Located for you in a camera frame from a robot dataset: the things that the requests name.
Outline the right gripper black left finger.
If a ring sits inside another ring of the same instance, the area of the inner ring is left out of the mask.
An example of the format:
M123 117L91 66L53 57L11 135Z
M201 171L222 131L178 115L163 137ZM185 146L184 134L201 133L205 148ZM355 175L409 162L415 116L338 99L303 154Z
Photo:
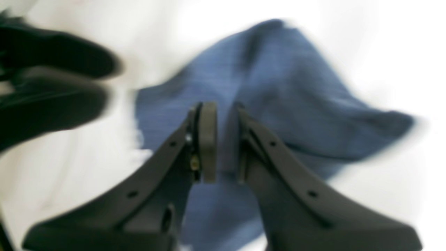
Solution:
M34 225L28 251L177 251L189 191L216 181L215 102L189 109L181 126L132 175L90 202Z

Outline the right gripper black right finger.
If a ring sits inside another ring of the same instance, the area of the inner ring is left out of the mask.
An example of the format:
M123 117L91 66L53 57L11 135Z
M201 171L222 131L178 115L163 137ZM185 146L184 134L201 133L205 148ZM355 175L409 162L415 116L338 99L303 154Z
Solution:
M420 251L413 227L340 194L244 107L239 181L258 201L267 251Z

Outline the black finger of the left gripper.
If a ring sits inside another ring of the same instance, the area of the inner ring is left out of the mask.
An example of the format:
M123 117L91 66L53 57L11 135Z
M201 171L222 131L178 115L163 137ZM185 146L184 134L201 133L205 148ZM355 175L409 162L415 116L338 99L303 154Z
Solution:
M36 28L1 27L1 64L8 70L49 66L91 78L105 78L121 68L115 55L69 33Z
M1 96L0 149L6 151L48 133L72 130L98 118L108 92L91 78L55 68L27 68Z

